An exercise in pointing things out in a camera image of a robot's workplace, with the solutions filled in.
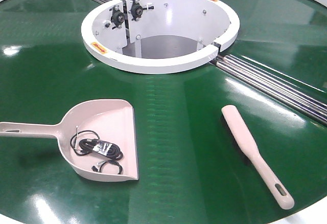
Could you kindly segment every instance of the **screw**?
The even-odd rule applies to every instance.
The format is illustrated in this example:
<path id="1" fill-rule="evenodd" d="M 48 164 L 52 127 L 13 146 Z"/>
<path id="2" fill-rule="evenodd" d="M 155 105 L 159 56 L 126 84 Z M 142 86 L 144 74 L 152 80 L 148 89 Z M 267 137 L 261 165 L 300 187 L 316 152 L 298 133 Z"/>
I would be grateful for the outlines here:
<path id="1" fill-rule="evenodd" d="M 118 20 L 118 22 L 122 23 L 122 22 L 124 22 L 125 18 L 124 18 L 124 16 L 120 15 L 120 16 L 118 16 L 117 20 Z"/>
<path id="2" fill-rule="evenodd" d="M 135 12 L 135 14 L 138 16 L 142 15 L 142 13 L 143 13 L 143 10 L 141 8 L 138 8 Z"/>

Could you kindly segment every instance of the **brush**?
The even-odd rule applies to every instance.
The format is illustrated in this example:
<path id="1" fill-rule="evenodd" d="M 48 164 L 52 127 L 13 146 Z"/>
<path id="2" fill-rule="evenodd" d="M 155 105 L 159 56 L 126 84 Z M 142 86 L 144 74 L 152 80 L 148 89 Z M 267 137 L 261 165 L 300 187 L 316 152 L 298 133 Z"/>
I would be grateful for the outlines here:
<path id="1" fill-rule="evenodd" d="M 294 207 L 294 199 L 260 155 L 254 138 L 234 105 L 224 106 L 222 114 L 241 151 L 249 158 L 282 209 Z"/>

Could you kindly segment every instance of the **black cable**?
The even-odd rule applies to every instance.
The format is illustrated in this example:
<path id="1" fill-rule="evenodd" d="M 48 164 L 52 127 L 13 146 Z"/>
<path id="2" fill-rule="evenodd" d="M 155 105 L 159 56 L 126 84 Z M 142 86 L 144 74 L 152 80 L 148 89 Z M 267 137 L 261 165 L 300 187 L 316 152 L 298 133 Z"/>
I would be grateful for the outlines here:
<path id="1" fill-rule="evenodd" d="M 90 132 L 93 133 L 97 139 L 82 139 L 79 141 L 78 145 L 80 146 L 81 150 L 76 148 L 76 142 L 77 142 L 77 135 L 81 133 Z M 101 154 L 107 158 L 110 158 L 110 160 L 104 161 L 100 168 L 97 169 L 96 166 L 92 166 L 92 170 L 94 172 L 102 173 L 103 167 L 107 164 L 113 164 L 119 167 L 118 174 L 122 174 L 123 167 L 117 162 L 117 160 L 120 160 L 123 158 L 123 153 L 121 152 L 118 145 L 114 143 L 110 143 L 107 141 L 100 140 L 100 136 L 93 130 L 83 130 L 76 134 L 74 134 L 70 140 L 71 148 L 74 150 L 75 154 L 78 156 L 85 156 L 92 152 L 96 152 L 98 154 Z"/>
<path id="2" fill-rule="evenodd" d="M 77 135 L 79 135 L 80 133 L 86 133 L 86 132 L 91 132 L 91 133 L 93 133 L 98 138 L 98 140 L 100 139 L 100 136 L 95 131 L 89 130 L 89 129 L 88 130 L 82 130 L 82 131 L 74 134 L 72 136 L 72 138 L 71 138 L 70 144 L 71 144 L 71 148 L 74 150 L 74 152 L 78 156 L 85 156 L 85 155 L 88 155 L 88 154 L 90 154 L 92 152 L 92 151 L 83 151 L 83 150 L 81 150 L 81 153 L 79 153 L 78 152 L 79 150 L 75 148 L 75 146 L 76 146 L 76 140 L 77 140 Z"/>
<path id="3" fill-rule="evenodd" d="M 96 166 L 92 166 L 92 170 L 93 170 L 94 172 L 102 173 L 103 166 L 105 166 L 107 163 L 110 163 L 110 164 L 113 164 L 113 165 L 118 166 L 118 167 L 119 167 L 119 172 L 118 172 L 118 174 L 122 174 L 122 172 L 123 172 L 123 167 L 122 167 L 122 166 L 121 166 L 121 165 L 120 165 L 116 160 L 107 160 L 107 161 L 104 161 L 104 162 L 101 164 L 101 166 L 100 166 L 99 169 L 97 169 Z"/>
<path id="4" fill-rule="evenodd" d="M 99 139 L 82 139 L 79 142 L 79 146 L 84 152 L 91 153 L 95 151 L 112 160 L 120 160 L 123 158 L 123 153 L 121 152 L 119 146 L 107 141 L 102 141 Z"/>

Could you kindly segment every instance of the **pink dustpan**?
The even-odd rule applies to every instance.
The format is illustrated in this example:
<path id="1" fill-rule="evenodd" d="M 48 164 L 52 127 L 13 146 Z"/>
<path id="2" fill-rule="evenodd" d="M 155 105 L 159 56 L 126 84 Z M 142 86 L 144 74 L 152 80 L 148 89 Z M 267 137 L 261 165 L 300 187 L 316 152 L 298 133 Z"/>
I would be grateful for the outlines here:
<path id="1" fill-rule="evenodd" d="M 104 156 L 91 153 L 78 156 L 70 146 L 71 137 L 78 131 L 93 130 L 101 140 L 117 144 L 124 154 L 119 160 L 123 167 L 108 164 L 101 173 L 92 171 L 92 166 L 106 160 Z M 138 179 L 135 141 L 134 112 L 125 100 L 89 100 L 70 109 L 61 122 L 55 125 L 0 122 L 2 137 L 56 138 L 62 156 L 80 176 L 93 181 L 122 182 Z M 90 134 L 78 135 L 78 140 Z"/>

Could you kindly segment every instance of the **green belt surface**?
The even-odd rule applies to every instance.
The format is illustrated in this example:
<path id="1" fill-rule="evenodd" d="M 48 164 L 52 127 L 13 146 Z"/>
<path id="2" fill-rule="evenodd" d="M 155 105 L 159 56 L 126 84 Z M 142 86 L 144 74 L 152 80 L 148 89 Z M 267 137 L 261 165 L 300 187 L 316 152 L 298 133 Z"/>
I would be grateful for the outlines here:
<path id="1" fill-rule="evenodd" d="M 224 54 L 258 61 L 327 102 L 325 7 L 311 0 L 221 1 L 241 21 Z M 80 33 L 98 5 L 0 3 L 0 121 L 56 124 L 80 102 L 127 100 L 135 112 L 139 180 L 86 180 L 56 140 L 0 137 L 1 214 L 27 224 L 262 224 L 327 195 L 327 127 L 211 64 L 141 75 L 99 62 Z M 238 107 L 292 194 L 293 209 L 282 210 L 255 168 L 243 163 L 220 120 L 227 104 Z M 56 222 L 46 222 L 37 201 Z"/>

